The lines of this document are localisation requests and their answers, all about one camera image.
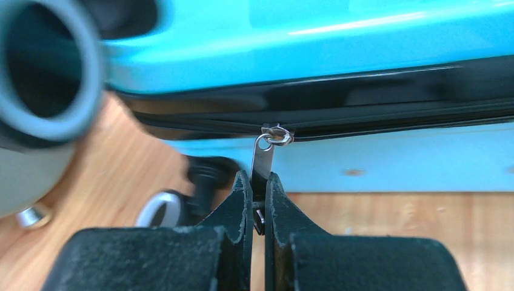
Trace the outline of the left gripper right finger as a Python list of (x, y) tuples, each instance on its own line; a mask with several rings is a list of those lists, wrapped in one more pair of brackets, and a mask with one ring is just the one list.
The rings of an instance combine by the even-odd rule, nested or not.
[(332, 235), (272, 173), (265, 194), (266, 290), (465, 290), (448, 249), (430, 238)]

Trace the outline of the silver zipper pull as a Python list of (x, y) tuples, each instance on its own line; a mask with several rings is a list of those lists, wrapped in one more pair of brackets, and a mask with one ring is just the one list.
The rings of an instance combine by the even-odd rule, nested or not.
[(252, 160), (252, 184), (266, 184), (272, 171), (275, 147), (283, 147), (295, 140), (291, 132), (278, 123), (264, 124), (261, 134), (255, 139)]

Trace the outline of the pink and teal kids suitcase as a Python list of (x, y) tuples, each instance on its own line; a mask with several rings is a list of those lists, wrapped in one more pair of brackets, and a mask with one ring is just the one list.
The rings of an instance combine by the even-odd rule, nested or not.
[(184, 155), (193, 224), (278, 123), (290, 192), (511, 192), (512, 1), (2, 1), (1, 142), (70, 144), (103, 90)]

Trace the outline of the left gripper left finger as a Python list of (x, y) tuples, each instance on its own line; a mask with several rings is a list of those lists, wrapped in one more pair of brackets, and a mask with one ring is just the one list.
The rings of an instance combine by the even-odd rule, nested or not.
[(44, 290), (248, 290), (252, 189), (231, 194), (195, 226), (89, 228), (63, 245)]

